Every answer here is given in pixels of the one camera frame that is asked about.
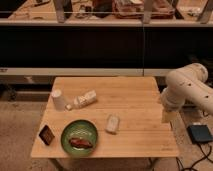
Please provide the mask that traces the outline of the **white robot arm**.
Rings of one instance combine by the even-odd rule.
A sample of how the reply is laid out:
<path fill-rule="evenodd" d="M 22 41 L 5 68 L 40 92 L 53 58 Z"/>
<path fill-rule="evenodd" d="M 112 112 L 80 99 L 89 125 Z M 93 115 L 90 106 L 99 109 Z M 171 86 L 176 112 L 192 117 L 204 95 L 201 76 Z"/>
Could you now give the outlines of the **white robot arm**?
<path fill-rule="evenodd" d="M 186 100 L 213 115 L 213 88 L 205 84 L 207 79 L 208 70 L 200 63 L 170 71 L 165 78 L 167 87 L 159 98 L 163 105 L 162 122 L 173 120 Z"/>

